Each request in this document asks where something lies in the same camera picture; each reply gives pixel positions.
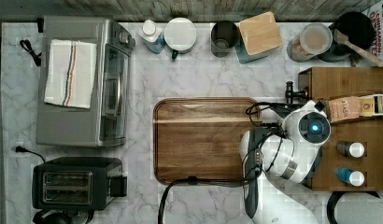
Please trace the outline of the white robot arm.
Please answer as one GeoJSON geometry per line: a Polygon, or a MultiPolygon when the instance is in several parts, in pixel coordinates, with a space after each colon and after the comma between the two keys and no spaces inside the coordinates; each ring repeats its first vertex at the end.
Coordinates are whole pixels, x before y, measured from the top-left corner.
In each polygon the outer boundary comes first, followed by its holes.
{"type": "Polygon", "coordinates": [[[302,182],[330,135],[323,104],[314,101],[291,111],[276,129],[256,127],[244,133],[239,148],[248,181],[244,203],[254,224],[319,224],[309,209],[278,190],[267,176],[302,182]]]}

